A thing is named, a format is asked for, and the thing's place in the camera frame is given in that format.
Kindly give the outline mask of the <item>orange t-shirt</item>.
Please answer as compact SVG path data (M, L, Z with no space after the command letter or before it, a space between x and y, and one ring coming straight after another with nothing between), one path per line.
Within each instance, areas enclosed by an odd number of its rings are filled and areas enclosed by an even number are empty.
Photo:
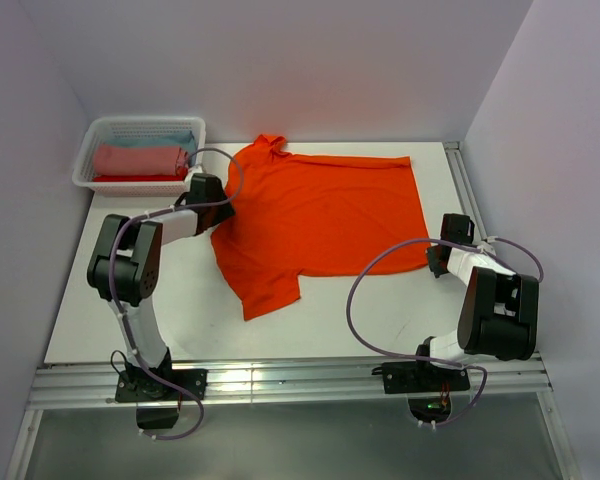
M410 157L291 153L261 135L238 151L225 191L235 214L211 235L246 321L301 297L300 276L356 276L428 231Z

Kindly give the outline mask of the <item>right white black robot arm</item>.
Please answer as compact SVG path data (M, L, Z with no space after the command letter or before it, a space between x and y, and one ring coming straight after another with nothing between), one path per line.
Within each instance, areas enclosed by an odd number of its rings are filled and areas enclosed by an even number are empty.
M515 272L496 258L494 237L474 242L467 215L443 215L440 241L426 250L434 277L452 275L466 287L455 330L425 339L413 365L415 383L432 390L447 369L460 369L474 356L527 360L536 350L540 280Z

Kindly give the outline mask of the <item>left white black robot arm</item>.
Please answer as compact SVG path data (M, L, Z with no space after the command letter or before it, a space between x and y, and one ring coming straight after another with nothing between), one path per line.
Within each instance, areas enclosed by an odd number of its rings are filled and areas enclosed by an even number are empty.
M189 190L162 214L105 217L87 268L87 283L118 319L127 350L121 375L125 385L152 399L163 399L173 391L171 354L152 300L162 248L199 236L234 215L221 180L196 173Z

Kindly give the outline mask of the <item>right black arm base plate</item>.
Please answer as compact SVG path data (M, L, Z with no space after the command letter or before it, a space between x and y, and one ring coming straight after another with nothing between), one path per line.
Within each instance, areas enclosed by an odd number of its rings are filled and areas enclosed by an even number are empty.
M444 369L422 361L385 362L372 370L386 394L463 392L470 389L465 370Z

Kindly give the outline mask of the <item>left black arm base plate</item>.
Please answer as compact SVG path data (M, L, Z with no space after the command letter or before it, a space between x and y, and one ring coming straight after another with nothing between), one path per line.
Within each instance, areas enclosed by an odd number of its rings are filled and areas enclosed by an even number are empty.
M178 369L170 372L168 381L188 390L199 400L203 400L207 375L206 369ZM132 369L124 371L119 376L114 399L116 403L147 403L183 400L184 395L150 378L141 369Z

